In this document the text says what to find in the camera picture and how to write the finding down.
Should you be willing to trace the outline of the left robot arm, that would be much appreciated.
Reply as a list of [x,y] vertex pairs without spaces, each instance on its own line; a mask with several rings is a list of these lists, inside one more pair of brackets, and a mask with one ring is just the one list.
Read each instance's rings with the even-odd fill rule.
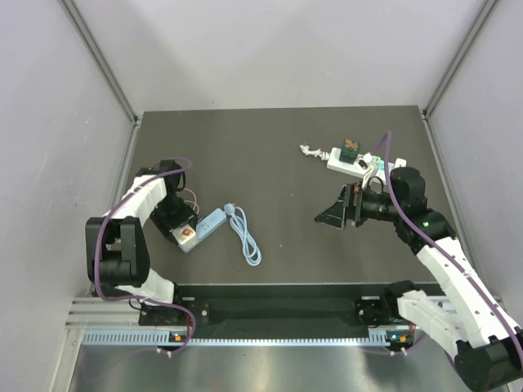
[[153,221],[165,239],[195,233],[198,213],[178,194],[186,187],[187,158],[175,157],[142,168],[124,196],[103,216],[85,224],[87,275],[105,301],[136,299],[157,305],[166,323],[180,322],[185,304],[176,284],[151,269],[144,226]]

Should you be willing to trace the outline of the dark green charger cube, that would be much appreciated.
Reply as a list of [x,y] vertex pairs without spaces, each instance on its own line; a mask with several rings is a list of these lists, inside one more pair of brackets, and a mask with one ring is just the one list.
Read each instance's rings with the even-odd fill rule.
[[359,156],[360,142],[357,140],[345,139],[340,148],[339,160],[343,163],[352,164]]

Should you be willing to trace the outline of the white cube socket adapter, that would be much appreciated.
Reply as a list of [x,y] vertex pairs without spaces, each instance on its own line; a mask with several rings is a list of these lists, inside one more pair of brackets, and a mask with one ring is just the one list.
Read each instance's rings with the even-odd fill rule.
[[180,249],[191,249],[199,241],[199,237],[190,224],[181,225],[171,230]]

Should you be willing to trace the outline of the light green plug adapter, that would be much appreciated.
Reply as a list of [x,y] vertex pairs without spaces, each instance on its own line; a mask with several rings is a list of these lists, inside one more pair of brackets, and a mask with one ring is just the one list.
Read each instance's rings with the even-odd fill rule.
[[373,156],[373,162],[375,163],[376,167],[378,168],[378,170],[382,170],[383,169],[383,161],[380,157],[374,155]]

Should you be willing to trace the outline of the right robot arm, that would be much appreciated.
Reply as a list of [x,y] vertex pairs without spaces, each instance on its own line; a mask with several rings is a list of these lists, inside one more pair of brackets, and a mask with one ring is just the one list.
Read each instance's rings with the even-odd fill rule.
[[522,328],[486,289],[444,215],[427,205],[426,182],[413,167],[393,169],[380,192],[362,181],[344,185],[315,222],[344,229],[367,220],[393,224],[398,238],[430,271],[454,307],[450,314],[412,282],[390,284],[380,296],[383,317],[420,327],[454,363],[472,391],[522,377]]

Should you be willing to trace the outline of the white 80W charger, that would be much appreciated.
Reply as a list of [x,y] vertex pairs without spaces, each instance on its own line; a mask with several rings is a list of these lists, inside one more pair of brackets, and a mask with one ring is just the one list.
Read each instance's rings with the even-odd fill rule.
[[407,162],[404,159],[398,158],[397,160],[395,160],[395,168],[406,167],[406,166],[407,166]]

